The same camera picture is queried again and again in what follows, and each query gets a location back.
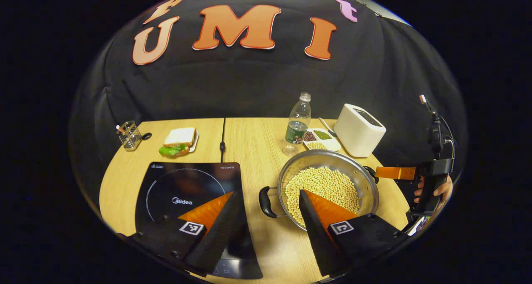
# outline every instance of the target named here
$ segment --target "wire basket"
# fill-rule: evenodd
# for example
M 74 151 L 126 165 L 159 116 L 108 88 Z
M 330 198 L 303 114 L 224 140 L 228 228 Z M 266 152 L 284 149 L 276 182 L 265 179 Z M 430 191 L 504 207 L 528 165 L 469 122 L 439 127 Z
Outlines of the wire basket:
M 135 121 L 127 121 L 122 124 L 121 128 L 124 129 L 125 133 L 116 130 L 116 134 L 118 134 L 122 146 L 126 151 L 135 151 L 142 141 L 142 136 L 137 125 L 135 125 Z

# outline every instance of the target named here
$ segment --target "pot handle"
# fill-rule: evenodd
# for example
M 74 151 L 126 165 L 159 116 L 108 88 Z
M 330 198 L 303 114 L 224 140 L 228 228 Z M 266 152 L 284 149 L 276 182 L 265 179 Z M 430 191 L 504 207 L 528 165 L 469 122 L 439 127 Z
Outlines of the pot handle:
M 364 166 L 364 168 L 367 170 L 367 172 L 369 172 L 371 177 L 373 177 L 373 179 L 375 179 L 375 184 L 378 184 L 379 183 L 379 178 L 377 176 L 375 176 L 375 171 L 372 168 L 370 168 L 369 166 Z
M 286 214 L 274 214 L 271 210 L 271 202 L 270 197 L 268 197 L 268 191 L 272 187 L 263 187 L 261 191 L 259 191 L 259 204 L 261 205 L 261 210 L 269 217 L 277 218 L 278 216 L 286 216 Z

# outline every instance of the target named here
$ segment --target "sandwich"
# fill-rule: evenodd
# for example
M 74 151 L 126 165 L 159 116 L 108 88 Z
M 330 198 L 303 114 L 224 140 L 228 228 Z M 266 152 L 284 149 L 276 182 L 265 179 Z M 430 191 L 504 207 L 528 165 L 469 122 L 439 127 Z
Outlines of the sandwich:
M 178 157 L 190 152 L 190 146 L 196 139 L 196 128 L 178 128 L 170 131 L 165 138 L 165 143 L 159 149 L 159 154 L 169 157 Z

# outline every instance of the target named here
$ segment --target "orange letter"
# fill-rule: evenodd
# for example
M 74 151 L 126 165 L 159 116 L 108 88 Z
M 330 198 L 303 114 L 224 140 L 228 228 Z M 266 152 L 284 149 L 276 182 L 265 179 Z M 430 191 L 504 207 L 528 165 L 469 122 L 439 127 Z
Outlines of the orange letter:
M 139 34 L 135 36 L 135 45 L 133 45 L 133 62 L 139 66 L 142 66 L 155 61 L 161 55 L 163 55 L 166 47 L 168 46 L 168 38 L 170 37 L 172 25 L 177 20 L 179 20 L 179 17 L 171 17 L 170 19 L 162 21 L 161 24 L 159 24 L 159 28 L 161 30 L 159 31 L 157 46 L 155 46 L 155 48 L 150 52 L 146 52 L 145 48 L 148 34 L 152 32 L 153 27 L 139 32 Z
M 330 59 L 329 42 L 331 33 L 336 30 L 336 26 L 318 17 L 312 17 L 310 21 L 314 24 L 314 34 L 310 46 L 305 48 L 306 55 L 321 60 Z
M 158 17 L 161 17 L 162 15 L 164 15 L 165 13 L 168 13 L 169 9 L 168 7 L 173 7 L 177 4 L 179 4 L 182 0 L 168 0 L 167 2 L 159 5 L 157 7 L 157 9 L 154 11 L 154 13 L 152 14 L 152 16 L 144 21 L 144 24 L 150 22 L 150 21 L 153 21 L 155 19 L 157 19 Z
M 272 49 L 275 42 L 271 39 L 273 19 L 281 9 L 272 5 L 255 5 L 242 17 L 237 18 L 228 5 L 215 5 L 207 7 L 200 12 L 205 15 L 199 40 L 192 44 L 194 50 L 214 49 L 220 43 L 214 38 L 218 33 L 231 47 L 238 37 L 247 29 L 246 37 L 240 40 L 242 47 L 255 49 Z

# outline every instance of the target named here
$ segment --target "plastic water bottle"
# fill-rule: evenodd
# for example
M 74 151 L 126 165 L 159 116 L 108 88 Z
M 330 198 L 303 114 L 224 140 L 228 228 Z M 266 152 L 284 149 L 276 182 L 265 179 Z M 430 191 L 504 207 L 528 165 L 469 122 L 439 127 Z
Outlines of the plastic water bottle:
M 301 93 L 299 102 L 296 103 L 290 113 L 285 143 L 283 144 L 283 153 L 286 155 L 294 156 L 299 153 L 300 146 L 303 143 L 303 136 L 308 129 L 308 123 L 310 123 L 309 102 L 310 94 Z

